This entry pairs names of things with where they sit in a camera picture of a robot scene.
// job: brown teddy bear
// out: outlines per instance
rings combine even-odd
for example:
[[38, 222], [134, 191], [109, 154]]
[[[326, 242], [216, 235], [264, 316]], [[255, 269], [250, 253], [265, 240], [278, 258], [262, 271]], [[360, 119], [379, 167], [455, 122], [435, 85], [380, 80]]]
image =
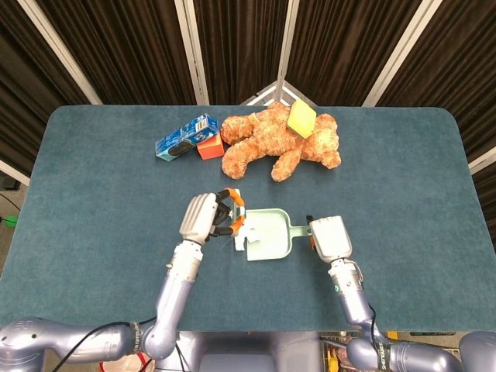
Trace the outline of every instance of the brown teddy bear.
[[275, 181], [287, 179], [300, 159], [318, 161], [331, 169], [341, 164], [336, 120], [328, 114], [317, 116], [315, 129], [303, 139], [286, 126], [290, 108], [273, 103], [262, 112], [230, 116], [222, 123], [221, 137], [231, 146], [222, 158], [222, 170], [238, 180], [250, 161], [266, 155], [279, 157], [272, 169]]

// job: red block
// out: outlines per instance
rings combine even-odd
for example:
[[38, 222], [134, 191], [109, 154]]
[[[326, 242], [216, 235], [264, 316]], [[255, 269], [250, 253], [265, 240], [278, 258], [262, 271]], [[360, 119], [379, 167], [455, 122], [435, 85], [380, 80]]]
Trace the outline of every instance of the red block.
[[197, 148], [203, 160], [224, 156], [224, 145], [222, 144], [220, 133], [217, 134], [217, 136], [213, 136], [212, 138], [199, 143]]

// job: blue box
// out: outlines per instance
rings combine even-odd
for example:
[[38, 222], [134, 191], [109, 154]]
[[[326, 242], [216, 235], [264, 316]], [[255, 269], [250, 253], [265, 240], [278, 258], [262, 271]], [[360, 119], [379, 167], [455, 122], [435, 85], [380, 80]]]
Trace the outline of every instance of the blue box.
[[178, 130], [167, 134], [163, 139], [159, 139], [155, 143], [155, 155], [160, 159], [171, 161], [217, 133], [219, 133], [217, 120], [208, 114], [200, 115]]

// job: brown curtain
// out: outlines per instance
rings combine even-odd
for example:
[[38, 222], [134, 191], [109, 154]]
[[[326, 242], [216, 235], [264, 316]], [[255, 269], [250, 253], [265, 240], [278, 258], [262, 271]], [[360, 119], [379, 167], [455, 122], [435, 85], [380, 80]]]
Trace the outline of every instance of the brown curtain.
[[469, 161], [496, 146], [496, 2], [444, 1], [378, 105], [439, 106]]
[[0, 2], [0, 159], [31, 175], [50, 114], [85, 103], [19, 4]]
[[196, 103], [172, 0], [37, 1], [104, 103]]
[[238, 105], [277, 80], [287, 0], [195, 0], [211, 105]]
[[474, 174], [474, 184], [496, 249], [496, 163]]
[[318, 105], [362, 105], [419, 4], [300, 2], [286, 80]]

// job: teal table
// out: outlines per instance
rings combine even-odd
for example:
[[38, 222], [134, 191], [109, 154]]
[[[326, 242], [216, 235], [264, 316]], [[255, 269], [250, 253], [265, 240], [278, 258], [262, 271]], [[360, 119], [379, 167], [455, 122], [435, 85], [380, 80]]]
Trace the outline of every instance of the teal table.
[[[154, 315], [192, 196], [241, 189], [248, 208], [341, 215], [382, 329], [496, 329], [496, 256], [453, 117], [438, 108], [321, 107], [338, 121], [342, 165], [273, 158], [240, 181], [196, 151], [166, 162], [155, 141], [207, 112], [256, 107], [72, 106], [52, 114], [0, 280], [0, 324], [23, 316], [98, 325]], [[247, 262], [212, 239], [181, 329], [347, 329], [308, 239], [283, 260]]]

